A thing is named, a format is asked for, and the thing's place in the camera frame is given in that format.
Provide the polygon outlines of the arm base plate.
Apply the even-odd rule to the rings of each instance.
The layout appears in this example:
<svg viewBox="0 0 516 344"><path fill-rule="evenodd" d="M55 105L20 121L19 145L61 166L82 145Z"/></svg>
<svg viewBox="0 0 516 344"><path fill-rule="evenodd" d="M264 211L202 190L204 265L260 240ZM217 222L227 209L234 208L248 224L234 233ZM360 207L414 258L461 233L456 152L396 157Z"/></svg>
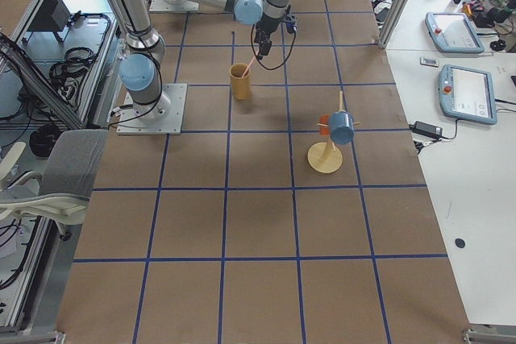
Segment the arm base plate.
<svg viewBox="0 0 516 344"><path fill-rule="evenodd" d="M159 102L143 106L134 105L126 92L124 103L131 105L122 110L117 125L118 135L179 135L184 117L188 85L186 83L165 83Z"/></svg>

